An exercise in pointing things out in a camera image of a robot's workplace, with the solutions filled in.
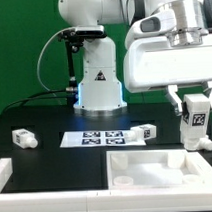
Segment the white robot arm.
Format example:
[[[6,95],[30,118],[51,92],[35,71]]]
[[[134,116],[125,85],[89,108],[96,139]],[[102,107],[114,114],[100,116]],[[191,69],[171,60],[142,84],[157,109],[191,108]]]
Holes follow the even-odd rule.
[[[212,108],[212,0],[58,0],[70,24],[64,38],[84,50],[74,109],[88,115],[124,110],[123,89],[164,90],[176,114],[177,90],[202,86]]]

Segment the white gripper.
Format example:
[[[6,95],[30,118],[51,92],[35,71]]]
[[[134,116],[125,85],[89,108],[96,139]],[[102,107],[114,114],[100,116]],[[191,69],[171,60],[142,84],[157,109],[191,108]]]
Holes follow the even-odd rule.
[[[134,41],[124,58],[126,89],[132,93],[165,89],[177,116],[182,115],[178,86],[202,83],[212,109],[212,35],[202,45],[171,47],[166,37]]]

